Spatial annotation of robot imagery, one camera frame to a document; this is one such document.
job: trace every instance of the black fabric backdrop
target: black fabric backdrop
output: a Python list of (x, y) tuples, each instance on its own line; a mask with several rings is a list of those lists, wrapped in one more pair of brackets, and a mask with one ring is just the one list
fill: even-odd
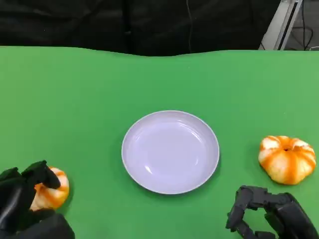
[(188, 0), (190, 35), (186, 0), (0, 0), (0, 45), (149, 56), (258, 49), (279, 3)]

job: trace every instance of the green tablecloth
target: green tablecloth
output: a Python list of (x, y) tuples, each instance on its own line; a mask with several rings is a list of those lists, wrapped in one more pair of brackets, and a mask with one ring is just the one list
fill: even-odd
[[(65, 170), (72, 192), (61, 211), (78, 239), (239, 238), (225, 223), (241, 185), (293, 193), (318, 228), (318, 169), (298, 186), (280, 186), (257, 159), (266, 135), (299, 137), (319, 153), (318, 60), (314, 52), (147, 58), (1, 47), (0, 170), (42, 159)], [(127, 129), (160, 110), (200, 117), (219, 140), (217, 171), (185, 195), (149, 192), (122, 166)], [(262, 210), (245, 219), (270, 229)]]

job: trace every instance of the peeled tangerine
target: peeled tangerine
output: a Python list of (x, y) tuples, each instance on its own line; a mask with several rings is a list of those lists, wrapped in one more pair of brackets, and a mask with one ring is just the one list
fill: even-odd
[(316, 166), (313, 148), (298, 138), (268, 136), (260, 144), (259, 162), (268, 175), (282, 184), (298, 184)]
[(45, 187), (42, 183), (35, 186), (36, 194), (33, 199), (31, 210), (37, 211), (43, 208), (57, 209), (62, 206), (69, 195), (69, 181), (66, 174), (60, 169), (50, 167), (58, 177), (61, 186), (58, 189)]

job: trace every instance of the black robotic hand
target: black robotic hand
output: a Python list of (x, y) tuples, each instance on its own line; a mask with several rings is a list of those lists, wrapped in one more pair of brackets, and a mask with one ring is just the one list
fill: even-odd
[(32, 164), (21, 174), (17, 168), (0, 175), (0, 239), (74, 239), (74, 232), (54, 210), (33, 212), (34, 186), (59, 188), (57, 176), (46, 161)]
[(227, 214), (226, 228), (245, 239), (275, 239), (269, 232), (253, 232), (243, 221), (246, 209), (264, 208), (265, 218), (280, 239), (319, 239), (318, 233), (298, 201), (289, 193), (271, 194), (265, 188), (242, 186)]

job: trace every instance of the metal frame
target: metal frame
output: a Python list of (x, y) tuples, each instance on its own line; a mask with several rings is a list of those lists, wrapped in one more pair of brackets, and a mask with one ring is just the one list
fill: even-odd
[(283, 0), (262, 40), (266, 50), (284, 50), (303, 0)]

